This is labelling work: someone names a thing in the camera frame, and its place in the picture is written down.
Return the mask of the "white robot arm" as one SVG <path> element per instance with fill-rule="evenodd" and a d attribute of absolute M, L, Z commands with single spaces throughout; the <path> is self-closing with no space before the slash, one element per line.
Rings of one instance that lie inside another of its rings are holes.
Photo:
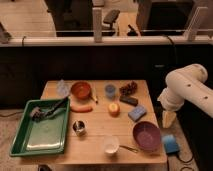
<path fill-rule="evenodd" d="M 213 89 L 205 85 L 208 72 L 201 64 L 191 64 L 170 71 L 165 77 L 166 88 L 157 98 L 163 107 L 162 126 L 169 128 L 176 112 L 189 101 L 213 118 Z"/>

